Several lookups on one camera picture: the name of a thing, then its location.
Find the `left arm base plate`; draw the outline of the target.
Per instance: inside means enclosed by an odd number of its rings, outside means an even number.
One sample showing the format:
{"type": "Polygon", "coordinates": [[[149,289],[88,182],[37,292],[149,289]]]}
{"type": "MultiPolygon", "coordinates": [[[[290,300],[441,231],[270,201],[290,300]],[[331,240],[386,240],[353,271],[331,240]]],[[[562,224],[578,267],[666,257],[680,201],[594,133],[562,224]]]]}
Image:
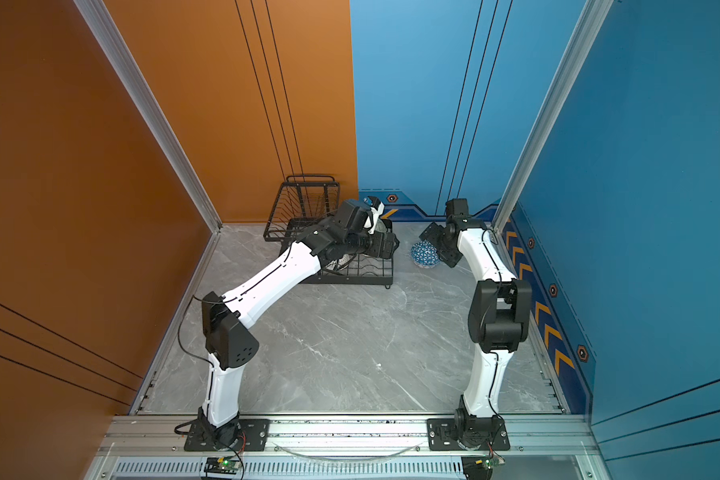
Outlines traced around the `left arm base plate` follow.
{"type": "Polygon", "coordinates": [[[222,427],[213,427],[208,421],[196,418],[184,433],[183,449],[188,452],[262,452],[269,434],[268,419],[233,419],[222,427]]]}

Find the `black wire dish rack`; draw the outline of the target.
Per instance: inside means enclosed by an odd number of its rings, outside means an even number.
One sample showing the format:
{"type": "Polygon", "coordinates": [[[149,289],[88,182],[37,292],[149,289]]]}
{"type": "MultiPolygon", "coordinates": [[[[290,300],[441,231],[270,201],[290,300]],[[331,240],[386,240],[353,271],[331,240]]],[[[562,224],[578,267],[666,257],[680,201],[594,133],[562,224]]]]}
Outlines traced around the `black wire dish rack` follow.
{"type": "Polygon", "coordinates": [[[305,284],[393,284],[394,262],[366,255],[346,254],[347,233],[333,221],[340,200],[339,182],[331,175],[288,175],[273,203],[263,238],[281,245],[285,253],[295,242],[306,245],[321,269],[305,284]]]}

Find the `green patterned bowl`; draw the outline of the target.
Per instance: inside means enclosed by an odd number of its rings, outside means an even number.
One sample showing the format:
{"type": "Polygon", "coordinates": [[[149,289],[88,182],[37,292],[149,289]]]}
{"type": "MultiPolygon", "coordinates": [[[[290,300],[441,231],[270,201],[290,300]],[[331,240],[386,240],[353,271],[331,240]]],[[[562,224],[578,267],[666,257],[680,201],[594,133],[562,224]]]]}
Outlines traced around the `green patterned bowl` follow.
{"type": "Polygon", "coordinates": [[[375,235],[386,235],[391,232],[391,228],[387,225],[385,219],[378,219],[375,224],[375,235]]]}

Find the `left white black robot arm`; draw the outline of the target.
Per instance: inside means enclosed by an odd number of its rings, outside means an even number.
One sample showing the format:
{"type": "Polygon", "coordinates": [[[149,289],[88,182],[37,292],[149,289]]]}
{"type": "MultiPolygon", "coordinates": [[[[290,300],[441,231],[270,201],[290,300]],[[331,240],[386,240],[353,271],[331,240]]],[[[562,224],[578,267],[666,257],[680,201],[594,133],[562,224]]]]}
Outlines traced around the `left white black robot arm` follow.
{"type": "Polygon", "coordinates": [[[245,365],[259,350],[250,328],[263,313],[304,279],[346,255],[388,260],[399,247],[389,220],[358,229],[344,228],[337,220],[329,217],[302,231],[275,261],[235,289],[201,299],[209,376],[193,427],[203,445],[216,450],[241,447],[240,388],[245,365]]]}

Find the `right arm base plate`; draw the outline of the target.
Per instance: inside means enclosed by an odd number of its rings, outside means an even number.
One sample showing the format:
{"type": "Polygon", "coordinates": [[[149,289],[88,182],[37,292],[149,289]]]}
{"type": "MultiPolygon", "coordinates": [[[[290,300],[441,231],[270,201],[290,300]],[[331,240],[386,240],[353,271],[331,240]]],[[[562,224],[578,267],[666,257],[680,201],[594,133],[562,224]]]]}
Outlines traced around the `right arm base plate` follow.
{"type": "Polygon", "coordinates": [[[430,418],[426,421],[431,451],[509,451],[509,434],[498,416],[469,419],[430,418]]]}

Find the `dark blue patterned bowl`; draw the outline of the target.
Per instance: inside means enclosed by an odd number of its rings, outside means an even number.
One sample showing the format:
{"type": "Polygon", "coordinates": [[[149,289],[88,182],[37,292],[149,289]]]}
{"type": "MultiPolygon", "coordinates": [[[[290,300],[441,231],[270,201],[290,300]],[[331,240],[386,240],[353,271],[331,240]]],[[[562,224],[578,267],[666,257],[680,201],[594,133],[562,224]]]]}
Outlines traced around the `dark blue patterned bowl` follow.
{"type": "Polygon", "coordinates": [[[413,263],[423,269],[434,268],[441,263],[436,247],[426,240],[414,243],[410,249],[413,263]]]}

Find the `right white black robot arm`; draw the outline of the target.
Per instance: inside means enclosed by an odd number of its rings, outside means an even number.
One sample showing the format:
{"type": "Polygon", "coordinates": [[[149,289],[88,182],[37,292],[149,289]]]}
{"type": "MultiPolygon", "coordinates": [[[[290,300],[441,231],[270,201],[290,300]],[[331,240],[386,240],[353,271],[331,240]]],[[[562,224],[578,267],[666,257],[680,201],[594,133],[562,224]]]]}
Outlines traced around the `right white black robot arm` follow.
{"type": "Polygon", "coordinates": [[[474,344],[469,383],[452,420],[427,421],[429,448],[507,451],[510,442],[499,395],[510,360],[529,334],[532,287],[506,264],[498,237],[481,221],[431,223],[420,238],[450,267],[464,259],[476,280],[467,315],[474,344]]]}

